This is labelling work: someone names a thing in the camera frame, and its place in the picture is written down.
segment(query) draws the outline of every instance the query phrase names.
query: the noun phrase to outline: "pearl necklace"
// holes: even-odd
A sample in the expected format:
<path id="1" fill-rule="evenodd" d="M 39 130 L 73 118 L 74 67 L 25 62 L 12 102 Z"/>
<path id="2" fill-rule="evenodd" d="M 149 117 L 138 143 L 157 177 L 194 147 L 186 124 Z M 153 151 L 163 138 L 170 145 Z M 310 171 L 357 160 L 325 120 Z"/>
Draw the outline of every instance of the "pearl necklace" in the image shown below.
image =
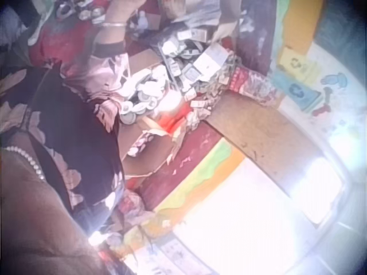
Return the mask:
<path id="1" fill-rule="evenodd" d="M 37 163 L 34 161 L 34 159 L 26 151 L 24 151 L 23 149 L 20 149 L 17 146 L 8 146 L 8 147 L 5 147 L 4 150 L 9 151 L 9 152 L 16 152 L 16 153 L 20 154 L 33 167 L 33 169 L 35 170 L 37 176 L 41 180 L 45 179 L 45 176 L 43 175 L 41 168 L 37 165 Z"/>

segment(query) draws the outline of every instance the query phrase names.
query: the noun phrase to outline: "person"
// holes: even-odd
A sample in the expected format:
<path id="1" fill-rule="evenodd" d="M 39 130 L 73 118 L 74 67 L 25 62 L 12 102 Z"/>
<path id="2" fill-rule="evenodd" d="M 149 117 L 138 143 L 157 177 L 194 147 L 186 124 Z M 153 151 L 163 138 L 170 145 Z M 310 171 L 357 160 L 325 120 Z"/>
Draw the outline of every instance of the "person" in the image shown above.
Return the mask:
<path id="1" fill-rule="evenodd" d="M 106 273 L 86 237 L 124 189 L 118 90 L 125 26 L 144 1 L 112 0 L 92 54 L 69 76 L 55 68 L 2 68 L 4 274 Z"/>

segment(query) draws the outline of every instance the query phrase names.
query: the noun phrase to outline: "hand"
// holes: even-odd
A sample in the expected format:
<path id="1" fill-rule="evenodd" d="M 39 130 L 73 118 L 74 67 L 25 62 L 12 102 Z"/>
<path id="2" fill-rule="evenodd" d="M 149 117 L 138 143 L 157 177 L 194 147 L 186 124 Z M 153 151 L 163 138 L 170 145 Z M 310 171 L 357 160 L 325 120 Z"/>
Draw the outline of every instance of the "hand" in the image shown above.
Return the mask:
<path id="1" fill-rule="evenodd" d="M 127 22 L 146 0 L 112 0 L 106 12 L 106 22 Z"/>

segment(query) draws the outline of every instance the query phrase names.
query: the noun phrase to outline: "small box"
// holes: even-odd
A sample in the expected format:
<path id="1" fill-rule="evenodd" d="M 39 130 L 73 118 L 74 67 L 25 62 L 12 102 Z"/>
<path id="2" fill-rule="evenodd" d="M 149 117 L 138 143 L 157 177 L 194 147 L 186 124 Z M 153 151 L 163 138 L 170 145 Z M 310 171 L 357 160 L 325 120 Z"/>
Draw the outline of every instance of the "small box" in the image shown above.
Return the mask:
<path id="1" fill-rule="evenodd" d="M 201 76 L 201 73 L 191 63 L 183 68 L 182 74 L 192 83 L 195 83 Z"/>
<path id="2" fill-rule="evenodd" d="M 177 38 L 180 41 L 192 38 L 191 30 L 182 30 L 180 32 L 177 32 Z"/>
<path id="3" fill-rule="evenodd" d="M 191 29 L 191 40 L 207 43 L 208 41 L 208 30 L 206 29 Z"/>
<path id="4" fill-rule="evenodd" d="M 193 63 L 194 67 L 206 78 L 211 78 L 222 68 L 229 53 L 220 44 L 211 44 Z"/>

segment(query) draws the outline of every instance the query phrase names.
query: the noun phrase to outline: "pile of clutter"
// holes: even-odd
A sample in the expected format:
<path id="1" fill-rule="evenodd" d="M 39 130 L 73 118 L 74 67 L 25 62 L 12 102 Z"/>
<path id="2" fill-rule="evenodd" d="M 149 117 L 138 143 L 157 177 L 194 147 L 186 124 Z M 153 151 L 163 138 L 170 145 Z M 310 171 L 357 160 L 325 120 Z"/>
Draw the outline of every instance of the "pile of clutter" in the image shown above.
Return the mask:
<path id="1" fill-rule="evenodd" d="M 169 79 L 164 65 L 146 68 L 127 79 L 120 94 L 125 98 L 120 112 L 121 122 L 132 124 L 138 115 L 156 109 L 169 89 Z"/>

